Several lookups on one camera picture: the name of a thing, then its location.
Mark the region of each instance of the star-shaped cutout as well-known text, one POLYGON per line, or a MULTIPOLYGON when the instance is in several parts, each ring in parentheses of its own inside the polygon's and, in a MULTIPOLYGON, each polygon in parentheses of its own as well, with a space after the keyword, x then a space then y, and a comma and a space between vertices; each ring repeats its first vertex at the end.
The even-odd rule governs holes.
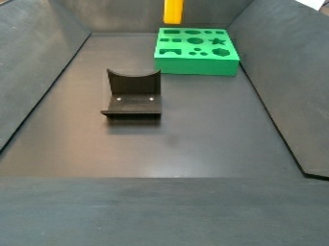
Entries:
POLYGON ((219 38, 210 39, 210 41, 212 42, 212 44, 222 44, 222 45, 224 45, 226 42, 226 40, 220 40, 219 38))

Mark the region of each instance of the bin floor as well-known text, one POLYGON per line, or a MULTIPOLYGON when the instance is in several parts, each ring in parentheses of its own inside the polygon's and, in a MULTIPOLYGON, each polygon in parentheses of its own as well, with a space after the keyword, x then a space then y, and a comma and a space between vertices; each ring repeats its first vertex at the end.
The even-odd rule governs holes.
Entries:
POLYGON ((302 177, 243 70, 161 75, 160 123, 109 124, 107 68, 153 68, 155 35, 96 34, 1 154, 1 176, 302 177))

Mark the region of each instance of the shape cutout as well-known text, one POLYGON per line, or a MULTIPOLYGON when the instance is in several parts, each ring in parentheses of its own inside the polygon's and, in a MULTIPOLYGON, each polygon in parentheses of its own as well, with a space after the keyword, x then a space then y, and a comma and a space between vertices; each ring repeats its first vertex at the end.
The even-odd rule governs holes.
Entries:
POLYGON ((220 56, 220 57, 227 57, 227 56, 230 56, 230 52, 228 52, 227 50, 224 50, 224 49, 220 49, 220 48, 214 49, 214 50, 212 50, 212 53, 214 53, 214 55, 218 55, 218 56, 220 56))
POLYGON ((224 45, 226 42, 226 40, 222 40, 219 38, 210 39, 210 41, 212 42, 212 44, 222 44, 222 45, 224 45))
POLYGON ((176 55, 180 55, 180 49, 160 49, 159 54, 164 55, 167 52, 174 52, 176 55))
POLYGON ((188 40, 187 40, 188 43, 192 43, 192 44, 202 44, 204 41, 198 38, 198 37, 191 37, 188 40))
POLYGON ((180 30, 164 30, 163 33, 165 35, 178 35, 180 33, 180 30))
POLYGON ((200 34, 200 31, 187 30, 187 31, 184 31, 184 33, 188 34, 188 35, 199 35, 200 34))

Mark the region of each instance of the yellow object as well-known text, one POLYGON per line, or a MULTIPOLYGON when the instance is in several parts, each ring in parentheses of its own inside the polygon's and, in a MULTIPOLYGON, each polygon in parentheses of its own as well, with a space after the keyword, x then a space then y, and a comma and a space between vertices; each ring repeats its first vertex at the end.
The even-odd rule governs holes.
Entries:
POLYGON ((183 0, 164 0, 163 21, 165 24, 180 24, 183 0))

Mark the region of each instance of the green foam block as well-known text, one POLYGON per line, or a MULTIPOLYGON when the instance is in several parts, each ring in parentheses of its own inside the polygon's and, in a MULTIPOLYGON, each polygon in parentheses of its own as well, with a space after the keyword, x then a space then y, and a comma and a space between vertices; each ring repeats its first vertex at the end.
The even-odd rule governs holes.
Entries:
POLYGON ((222 29, 160 28, 153 53, 161 73, 235 76, 239 56, 222 29))

